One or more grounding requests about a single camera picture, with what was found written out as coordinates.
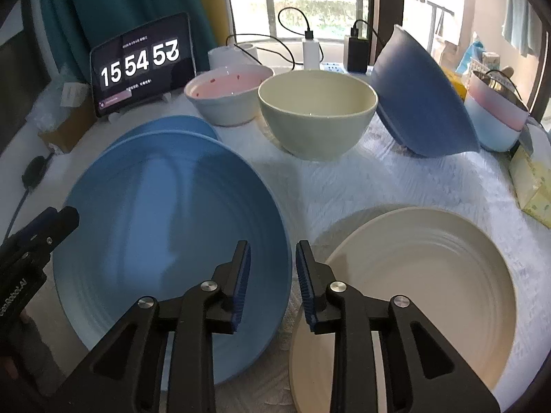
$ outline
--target cream plate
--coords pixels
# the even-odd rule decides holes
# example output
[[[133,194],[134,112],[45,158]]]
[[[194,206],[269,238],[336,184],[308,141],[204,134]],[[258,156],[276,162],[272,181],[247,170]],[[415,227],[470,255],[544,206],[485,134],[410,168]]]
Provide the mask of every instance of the cream plate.
[[[335,277],[364,295],[407,295],[490,389],[509,354],[516,324],[514,287],[494,243],[470,221],[428,208],[403,208],[366,223],[329,257]],[[289,377],[299,413],[329,411],[333,335],[314,335],[302,309],[295,323]],[[386,412],[375,342],[379,412]]]

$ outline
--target black charger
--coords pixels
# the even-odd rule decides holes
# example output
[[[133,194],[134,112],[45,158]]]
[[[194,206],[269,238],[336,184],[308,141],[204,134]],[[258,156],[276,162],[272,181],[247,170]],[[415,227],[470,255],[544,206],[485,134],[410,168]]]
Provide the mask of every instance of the black charger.
[[[344,37],[343,66],[349,73],[366,73],[369,65],[370,39],[359,37],[358,22],[363,22],[378,38],[378,34],[365,20],[358,19],[350,29],[350,35]]]

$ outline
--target stacked cup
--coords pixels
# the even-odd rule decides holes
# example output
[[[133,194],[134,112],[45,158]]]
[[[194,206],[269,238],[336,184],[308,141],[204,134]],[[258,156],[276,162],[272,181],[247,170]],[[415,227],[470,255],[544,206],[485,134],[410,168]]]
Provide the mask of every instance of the stacked cup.
[[[465,108],[485,149],[506,152],[517,142],[528,115],[524,103],[491,76],[473,72]]]

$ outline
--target blue bowl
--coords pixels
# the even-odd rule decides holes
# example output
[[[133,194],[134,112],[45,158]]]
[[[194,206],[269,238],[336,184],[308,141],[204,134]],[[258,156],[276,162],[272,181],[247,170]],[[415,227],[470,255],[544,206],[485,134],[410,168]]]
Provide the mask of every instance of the blue bowl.
[[[175,115],[155,119],[148,123],[139,125],[136,128],[126,132],[124,135],[120,136],[116,141],[113,142],[113,144],[111,144],[111,146],[109,146],[109,148],[133,136],[147,132],[157,132],[161,130],[182,130],[184,132],[192,132],[206,135],[213,140],[218,139],[218,135],[214,131],[213,127],[205,120],[191,115]]]
[[[269,344],[289,298],[289,241],[270,191],[222,143],[174,131],[126,139],[87,169],[66,204],[81,224],[55,250],[53,273],[88,349],[140,297],[178,297],[210,279],[239,240],[251,245],[245,308],[236,334],[214,337],[214,381],[243,371]]]
[[[434,59],[400,26],[377,58],[371,86],[389,133],[418,155],[480,150],[463,101]]]

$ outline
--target pink and white bowl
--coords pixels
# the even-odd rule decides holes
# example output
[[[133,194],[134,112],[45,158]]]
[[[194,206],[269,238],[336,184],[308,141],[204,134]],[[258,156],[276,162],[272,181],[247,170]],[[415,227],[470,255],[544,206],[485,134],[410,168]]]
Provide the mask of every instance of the pink and white bowl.
[[[223,66],[189,81],[184,93],[211,124],[240,125],[260,113],[258,87],[273,74],[263,65]]]
[[[511,90],[478,71],[470,77],[469,94],[487,112],[517,132],[522,130],[530,115]]]

